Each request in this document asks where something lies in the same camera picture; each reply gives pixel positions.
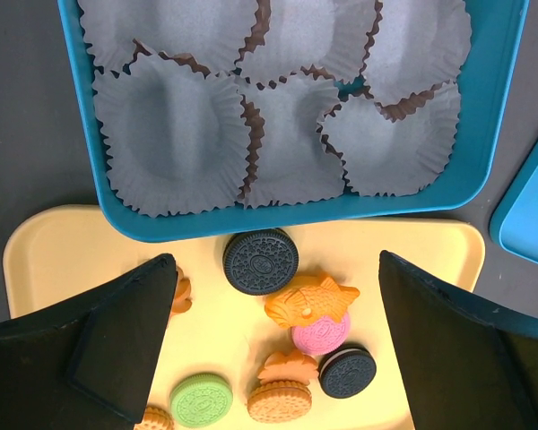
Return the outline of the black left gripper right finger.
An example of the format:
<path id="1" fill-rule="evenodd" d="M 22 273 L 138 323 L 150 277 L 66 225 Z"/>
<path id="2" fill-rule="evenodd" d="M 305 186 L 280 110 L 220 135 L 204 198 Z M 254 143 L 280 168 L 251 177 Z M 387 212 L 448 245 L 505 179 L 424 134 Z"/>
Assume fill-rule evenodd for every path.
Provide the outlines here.
<path id="1" fill-rule="evenodd" d="M 417 429 L 538 429 L 538 318 L 379 256 L 379 286 Z"/>

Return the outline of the small black sandwich cookie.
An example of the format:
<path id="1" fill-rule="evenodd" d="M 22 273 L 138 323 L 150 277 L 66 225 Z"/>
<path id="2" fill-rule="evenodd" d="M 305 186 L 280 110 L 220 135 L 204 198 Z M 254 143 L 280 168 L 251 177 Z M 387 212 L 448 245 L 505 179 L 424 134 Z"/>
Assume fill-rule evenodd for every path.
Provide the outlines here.
<path id="1" fill-rule="evenodd" d="M 334 399 L 348 399 L 366 389 L 377 373 L 377 364 L 361 344 L 347 342 L 322 356 L 318 381 L 322 391 Z"/>

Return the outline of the teal tin lid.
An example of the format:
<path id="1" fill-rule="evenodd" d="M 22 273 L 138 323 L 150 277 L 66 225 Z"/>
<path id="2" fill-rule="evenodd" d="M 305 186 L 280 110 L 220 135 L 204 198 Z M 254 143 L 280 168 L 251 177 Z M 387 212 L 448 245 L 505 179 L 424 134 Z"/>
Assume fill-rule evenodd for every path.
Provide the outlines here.
<path id="1" fill-rule="evenodd" d="M 538 140 L 493 212 L 489 231 L 505 251 L 538 264 Z"/>

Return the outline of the orange fish shaped cookie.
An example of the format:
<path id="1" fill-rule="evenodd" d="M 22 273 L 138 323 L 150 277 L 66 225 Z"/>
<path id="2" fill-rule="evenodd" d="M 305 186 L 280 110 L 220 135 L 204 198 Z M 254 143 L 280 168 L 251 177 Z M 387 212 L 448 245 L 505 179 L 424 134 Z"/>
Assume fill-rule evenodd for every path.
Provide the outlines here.
<path id="1" fill-rule="evenodd" d="M 283 329 L 307 327 L 323 317 L 340 323 L 359 296 L 357 288 L 338 284 L 327 272 L 296 275 L 287 286 L 266 297 L 265 313 Z"/>

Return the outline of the orange round sandwich cookie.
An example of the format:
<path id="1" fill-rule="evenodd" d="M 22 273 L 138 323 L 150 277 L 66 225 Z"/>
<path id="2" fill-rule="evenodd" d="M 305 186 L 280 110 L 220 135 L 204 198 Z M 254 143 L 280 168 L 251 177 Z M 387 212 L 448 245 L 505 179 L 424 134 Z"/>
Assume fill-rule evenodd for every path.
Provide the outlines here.
<path id="1" fill-rule="evenodd" d="M 305 416 L 312 394 L 303 383 L 276 381 L 256 388 L 247 400 L 247 412 L 257 422 L 278 424 Z"/>

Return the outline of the large black sandwich cookie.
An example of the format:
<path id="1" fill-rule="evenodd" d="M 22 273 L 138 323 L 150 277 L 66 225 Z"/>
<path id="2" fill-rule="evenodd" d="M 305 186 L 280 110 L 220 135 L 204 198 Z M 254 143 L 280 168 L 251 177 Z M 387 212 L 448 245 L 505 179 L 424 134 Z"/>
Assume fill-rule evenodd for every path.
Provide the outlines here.
<path id="1" fill-rule="evenodd" d="M 222 268 L 237 291 L 266 296 L 292 280 L 299 268 L 299 252 L 280 228 L 238 233 L 225 246 Z"/>

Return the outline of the teal cookie tin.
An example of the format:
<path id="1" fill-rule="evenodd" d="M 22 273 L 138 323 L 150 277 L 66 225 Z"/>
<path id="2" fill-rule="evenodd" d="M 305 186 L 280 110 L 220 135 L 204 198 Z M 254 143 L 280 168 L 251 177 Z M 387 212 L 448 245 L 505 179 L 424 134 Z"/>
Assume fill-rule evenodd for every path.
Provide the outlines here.
<path id="1" fill-rule="evenodd" d="M 58 5 L 101 211 L 148 243 L 334 219 L 450 210 L 477 195 L 499 137 L 525 1 L 429 1 L 410 21 L 430 47 L 465 62 L 436 73 L 431 99 L 401 121 L 378 111 L 375 86 L 340 100 L 334 81 L 295 69 L 275 85 L 208 75 L 158 56 L 130 73 L 97 70 L 84 5 Z"/>

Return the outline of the orange leaf shaped cookie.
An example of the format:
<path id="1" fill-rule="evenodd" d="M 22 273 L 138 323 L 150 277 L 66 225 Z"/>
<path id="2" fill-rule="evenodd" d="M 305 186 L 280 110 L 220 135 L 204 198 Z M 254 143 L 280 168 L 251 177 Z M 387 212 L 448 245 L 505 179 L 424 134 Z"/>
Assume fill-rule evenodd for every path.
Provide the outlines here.
<path id="1" fill-rule="evenodd" d="M 262 385 L 279 381 L 309 385 L 311 380 L 317 378 L 317 361 L 298 349 L 292 350 L 290 354 L 274 352 L 257 373 L 257 379 Z"/>

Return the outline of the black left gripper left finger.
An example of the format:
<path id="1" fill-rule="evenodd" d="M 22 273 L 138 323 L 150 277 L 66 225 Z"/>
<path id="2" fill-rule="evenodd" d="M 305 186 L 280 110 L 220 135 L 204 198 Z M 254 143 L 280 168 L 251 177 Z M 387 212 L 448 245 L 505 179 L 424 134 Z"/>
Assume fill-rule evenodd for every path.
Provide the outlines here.
<path id="1" fill-rule="evenodd" d="M 141 422 L 177 284 L 171 254 L 0 322 L 0 425 Z"/>

